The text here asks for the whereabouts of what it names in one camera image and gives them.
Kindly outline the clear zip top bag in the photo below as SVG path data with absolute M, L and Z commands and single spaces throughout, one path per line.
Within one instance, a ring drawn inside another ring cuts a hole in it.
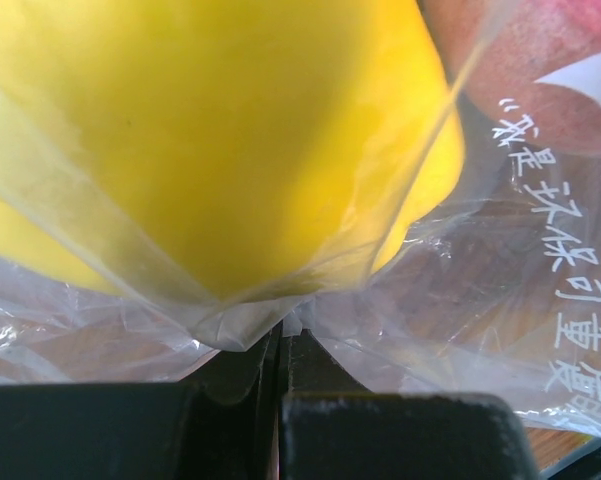
M 478 390 L 531 425 L 601 437 L 601 158 L 525 140 L 495 122 L 438 52 L 464 161 L 451 193 L 359 282 L 301 295 L 159 304 L 42 275 L 0 256 L 0 384 L 157 382 L 277 325 L 308 330 L 364 386 Z

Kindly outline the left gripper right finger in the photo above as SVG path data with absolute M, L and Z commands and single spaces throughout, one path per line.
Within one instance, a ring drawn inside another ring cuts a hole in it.
M 281 342 L 282 479 L 535 479 L 521 422 L 475 392 L 373 393 L 308 332 Z

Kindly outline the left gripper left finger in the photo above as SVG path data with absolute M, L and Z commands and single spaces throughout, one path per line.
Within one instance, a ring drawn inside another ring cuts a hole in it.
M 178 382 L 0 386 L 0 479 L 264 479 L 279 343 Z

